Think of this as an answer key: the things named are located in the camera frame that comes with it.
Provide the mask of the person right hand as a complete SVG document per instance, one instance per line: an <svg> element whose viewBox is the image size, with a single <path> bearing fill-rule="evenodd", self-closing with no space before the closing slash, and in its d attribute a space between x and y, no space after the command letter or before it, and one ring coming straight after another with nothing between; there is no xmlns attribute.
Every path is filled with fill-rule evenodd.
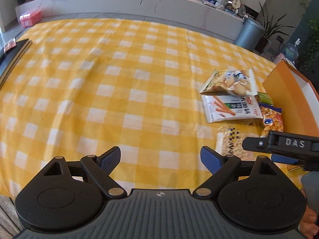
<svg viewBox="0 0 319 239"><path fill-rule="evenodd" d="M306 207L303 218L301 219L298 230L308 239L313 239L318 234L317 214L309 208Z"/></svg>

